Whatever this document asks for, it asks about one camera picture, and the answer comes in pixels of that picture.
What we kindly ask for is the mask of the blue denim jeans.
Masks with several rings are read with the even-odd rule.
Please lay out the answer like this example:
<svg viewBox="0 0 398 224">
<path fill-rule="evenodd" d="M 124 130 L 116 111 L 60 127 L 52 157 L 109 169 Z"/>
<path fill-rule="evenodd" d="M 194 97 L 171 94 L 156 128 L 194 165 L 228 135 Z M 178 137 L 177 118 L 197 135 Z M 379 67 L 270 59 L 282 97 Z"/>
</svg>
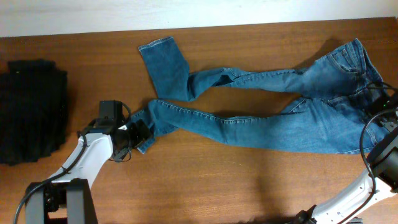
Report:
<svg viewBox="0 0 398 224">
<path fill-rule="evenodd" d="M 353 40 L 301 69 L 247 72 L 215 68 L 192 73 L 174 38 L 139 47 L 157 99 L 132 115 L 143 120 L 154 137 L 178 129 L 230 146 L 290 152 L 358 154 L 368 106 L 383 93 L 373 85 L 382 77 L 359 40 Z M 296 93 L 298 98 L 279 114 L 266 118 L 215 114 L 182 108 L 178 101 L 196 100 L 211 87 Z M 370 151 L 387 129 L 370 124 L 363 149 Z"/>
</svg>

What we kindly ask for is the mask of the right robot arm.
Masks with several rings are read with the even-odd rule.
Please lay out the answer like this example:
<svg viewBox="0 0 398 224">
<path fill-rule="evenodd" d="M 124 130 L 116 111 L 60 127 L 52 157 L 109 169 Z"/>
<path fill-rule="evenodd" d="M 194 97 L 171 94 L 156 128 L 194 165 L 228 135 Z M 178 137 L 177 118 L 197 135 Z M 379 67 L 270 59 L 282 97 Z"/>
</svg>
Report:
<svg viewBox="0 0 398 224">
<path fill-rule="evenodd" d="M 397 114 L 397 92 L 376 100 L 371 107 L 371 114 L 372 118 L 365 124 L 359 140 L 360 154 L 366 169 L 338 195 L 307 211 L 300 211 L 291 223 L 349 223 L 375 203 L 397 195 L 397 125 L 390 122 Z M 380 123 L 389 133 L 365 155 L 364 134 L 378 118 L 382 118 Z"/>
</svg>

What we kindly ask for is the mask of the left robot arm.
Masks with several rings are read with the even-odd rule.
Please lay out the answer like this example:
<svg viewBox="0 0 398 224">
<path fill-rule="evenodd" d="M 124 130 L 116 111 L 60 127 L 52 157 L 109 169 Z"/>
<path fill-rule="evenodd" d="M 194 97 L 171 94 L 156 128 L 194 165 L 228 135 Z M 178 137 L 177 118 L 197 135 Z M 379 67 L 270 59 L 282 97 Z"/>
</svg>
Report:
<svg viewBox="0 0 398 224">
<path fill-rule="evenodd" d="M 152 137 L 143 120 L 131 121 L 121 101 L 100 101 L 99 115 L 78 133 L 78 144 L 48 179 L 33 182 L 18 205 L 26 223 L 97 223 L 91 187 L 107 161 L 124 162 Z"/>
</svg>

